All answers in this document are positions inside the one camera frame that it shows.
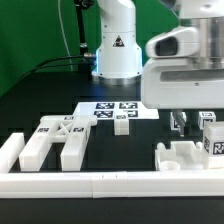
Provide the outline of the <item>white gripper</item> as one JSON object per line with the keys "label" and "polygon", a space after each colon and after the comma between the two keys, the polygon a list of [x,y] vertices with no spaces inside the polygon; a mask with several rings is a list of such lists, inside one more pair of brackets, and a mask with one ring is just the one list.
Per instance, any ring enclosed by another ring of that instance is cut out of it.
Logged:
{"label": "white gripper", "polygon": [[141,77],[141,101],[150,109],[174,109],[184,136],[180,109],[224,108],[224,69],[195,69],[187,58],[149,59]]}

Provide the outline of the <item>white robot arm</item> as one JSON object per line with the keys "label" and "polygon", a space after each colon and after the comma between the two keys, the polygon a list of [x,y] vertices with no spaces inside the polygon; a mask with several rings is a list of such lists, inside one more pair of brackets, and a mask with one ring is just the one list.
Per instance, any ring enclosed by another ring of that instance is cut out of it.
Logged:
{"label": "white robot arm", "polygon": [[224,0],[158,1],[179,24],[140,48],[133,2],[97,0],[101,45],[92,77],[110,85],[140,80],[143,105],[170,109],[184,126],[184,109],[224,108]]}

